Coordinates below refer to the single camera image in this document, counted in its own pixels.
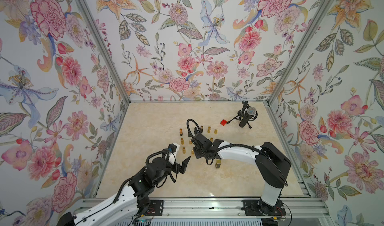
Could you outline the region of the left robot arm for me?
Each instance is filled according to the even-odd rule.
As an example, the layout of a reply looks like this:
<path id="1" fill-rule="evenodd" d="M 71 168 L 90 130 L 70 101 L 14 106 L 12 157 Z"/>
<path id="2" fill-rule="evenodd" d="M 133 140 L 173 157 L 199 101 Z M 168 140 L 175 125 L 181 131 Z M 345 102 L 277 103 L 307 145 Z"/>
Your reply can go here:
<path id="1" fill-rule="evenodd" d="M 127 217 L 140 217 L 150 207 L 149 195 L 160 182 L 172 173 L 184 174 L 190 161 L 187 157 L 181 164 L 177 163 L 176 154 L 170 149 L 149 155 L 146 165 L 134 176 L 125 180 L 117 193 L 98 205 L 82 213 L 66 213 L 60 217 L 58 226 L 113 226 Z"/>

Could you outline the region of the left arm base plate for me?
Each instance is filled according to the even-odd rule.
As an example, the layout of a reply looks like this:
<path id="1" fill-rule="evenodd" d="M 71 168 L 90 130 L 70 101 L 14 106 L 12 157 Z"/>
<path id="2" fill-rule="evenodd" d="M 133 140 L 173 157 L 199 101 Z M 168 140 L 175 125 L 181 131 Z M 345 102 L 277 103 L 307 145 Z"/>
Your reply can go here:
<path id="1" fill-rule="evenodd" d="M 144 199 L 138 203 L 138 215 L 140 216 L 162 216 L 164 200 Z"/>

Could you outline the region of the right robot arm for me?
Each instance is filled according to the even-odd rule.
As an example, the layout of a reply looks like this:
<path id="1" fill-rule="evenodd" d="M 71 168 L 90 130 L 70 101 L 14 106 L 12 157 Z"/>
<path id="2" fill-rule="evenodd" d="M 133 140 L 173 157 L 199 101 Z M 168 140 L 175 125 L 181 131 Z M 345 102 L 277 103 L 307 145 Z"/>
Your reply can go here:
<path id="1" fill-rule="evenodd" d="M 218 139 L 212 142 L 203 135 L 195 120 L 188 119 L 186 125 L 197 159 L 204 158 L 207 165 L 214 160 L 235 160 L 259 169 L 265 181 L 263 194 L 258 201 L 260 213 L 267 215 L 282 203 L 280 196 L 283 188 L 288 186 L 287 178 L 292 163 L 274 144 L 264 142 L 261 146 L 248 146 Z"/>

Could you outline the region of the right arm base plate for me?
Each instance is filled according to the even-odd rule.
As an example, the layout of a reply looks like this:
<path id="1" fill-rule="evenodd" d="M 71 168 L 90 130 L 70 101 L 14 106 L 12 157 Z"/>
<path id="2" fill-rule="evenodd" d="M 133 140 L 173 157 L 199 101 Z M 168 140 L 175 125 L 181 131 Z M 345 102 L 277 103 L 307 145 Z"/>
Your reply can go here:
<path id="1" fill-rule="evenodd" d="M 273 216 L 282 217 L 286 216 L 286 210 L 281 200 L 278 200 L 274 206 L 270 206 L 259 200 L 243 200 L 242 211 L 246 216 Z"/>

